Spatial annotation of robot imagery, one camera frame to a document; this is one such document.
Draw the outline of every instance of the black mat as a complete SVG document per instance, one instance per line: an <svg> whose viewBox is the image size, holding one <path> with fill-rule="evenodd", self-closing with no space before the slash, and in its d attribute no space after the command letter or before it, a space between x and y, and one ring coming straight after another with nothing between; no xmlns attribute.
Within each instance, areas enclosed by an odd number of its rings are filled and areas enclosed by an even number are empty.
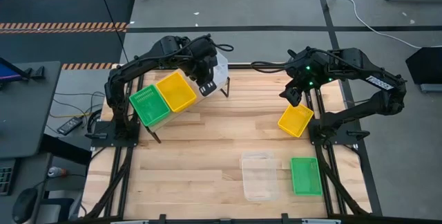
<svg viewBox="0 0 442 224"><path fill-rule="evenodd" d="M135 0L106 0L115 22L131 20ZM0 0L0 23L110 22L103 0Z"/></svg>
<svg viewBox="0 0 442 224"><path fill-rule="evenodd" d="M12 63L119 62L121 51L116 32L0 34L0 57Z"/></svg>

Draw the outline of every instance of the yellow plastic bin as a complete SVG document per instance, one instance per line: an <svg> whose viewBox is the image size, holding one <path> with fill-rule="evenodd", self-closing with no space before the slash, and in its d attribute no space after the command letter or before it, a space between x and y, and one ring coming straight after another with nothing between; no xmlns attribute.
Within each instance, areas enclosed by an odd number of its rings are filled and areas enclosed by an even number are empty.
<svg viewBox="0 0 442 224"><path fill-rule="evenodd" d="M289 105L279 119L278 126L293 137L299 138L312 116L313 111L301 104L297 107Z"/></svg>
<svg viewBox="0 0 442 224"><path fill-rule="evenodd" d="M165 77L156 86L174 113L183 111L196 100L195 92L178 72Z"/></svg>

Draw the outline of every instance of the monitor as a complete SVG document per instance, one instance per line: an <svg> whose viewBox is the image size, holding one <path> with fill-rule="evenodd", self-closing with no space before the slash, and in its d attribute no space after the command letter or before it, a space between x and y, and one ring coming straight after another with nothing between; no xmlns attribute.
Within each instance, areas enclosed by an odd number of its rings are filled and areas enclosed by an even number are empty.
<svg viewBox="0 0 442 224"><path fill-rule="evenodd" d="M0 57L0 83L19 81L23 78L29 78L29 75Z"/></svg>

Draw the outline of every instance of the gray floor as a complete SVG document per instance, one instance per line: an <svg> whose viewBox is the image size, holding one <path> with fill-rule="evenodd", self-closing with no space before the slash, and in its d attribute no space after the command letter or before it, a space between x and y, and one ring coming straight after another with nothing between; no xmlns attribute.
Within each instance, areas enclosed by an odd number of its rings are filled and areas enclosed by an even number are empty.
<svg viewBox="0 0 442 224"><path fill-rule="evenodd" d="M348 1L327 0L335 26L360 26ZM355 0L359 15L374 26L442 25L442 4L391 3L384 0ZM132 28L186 26L325 26L319 0L136 0ZM129 59L149 50L164 35L196 37L192 33L128 33L124 47ZM288 48L305 46L331 48L327 32L214 32L218 43L235 46L226 53L230 62L267 60L282 62ZM442 32L392 32L418 46L441 45ZM439 155L442 135L442 96L422 94L413 84L405 59L415 52L397 41L371 32L338 32L341 48L361 48L370 60L409 80L405 109L390 117L371 116L361 121L372 134L366 139L369 159L385 216L442 219L442 171ZM57 91L92 93L103 91L108 71L63 71ZM355 100L369 97L374 89L351 82ZM57 96L62 102L86 110L88 96ZM53 104L53 115L78 114L76 109ZM50 118L56 128L66 119ZM84 130L77 130L79 135Z"/></svg>

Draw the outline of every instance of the green bin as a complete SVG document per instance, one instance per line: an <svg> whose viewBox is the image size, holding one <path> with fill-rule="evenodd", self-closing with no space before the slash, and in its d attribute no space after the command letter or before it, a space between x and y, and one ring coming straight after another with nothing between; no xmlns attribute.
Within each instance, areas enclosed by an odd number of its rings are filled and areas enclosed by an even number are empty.
<svg viewBox="0 0 442 224"><path fill-rule="evenodd" d="M155 85L134 93L129 100L145 127L153 126L171 112Z"/></svg>
<svg viewBox="0 0 442 224"><path fill-rule="evenodd" d="M316 158L292 158L291 182L297 196L322 196L318 160Z"/></svg>

